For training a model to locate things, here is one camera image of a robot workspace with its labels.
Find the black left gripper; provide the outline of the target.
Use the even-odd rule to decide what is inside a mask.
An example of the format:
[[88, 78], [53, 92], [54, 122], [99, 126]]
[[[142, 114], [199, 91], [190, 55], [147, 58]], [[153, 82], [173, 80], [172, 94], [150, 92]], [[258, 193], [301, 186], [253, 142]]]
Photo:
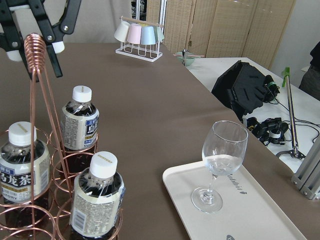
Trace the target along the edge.
[[64, 50], [64, 35], [71, 35], [76, 26], [81, 0], [66, 0], [62, 16], [57, 23], [51, 24], [44, 6], [44, 0], [1, 0], [0, 5], [8, 9], [0, 10], [0, 25], [3, 32], [0, 33], [0, 47], [5, 50], [7, 57], [15, 62], [21, 62], [21, 35], [17, 30], [11, 12], [20, 8], [30, 8], [38, 24], [40, 32], [46, 44], [46, 50], [56, 77], [62, 77], [63, 73], [57, 58], [57, 53]]

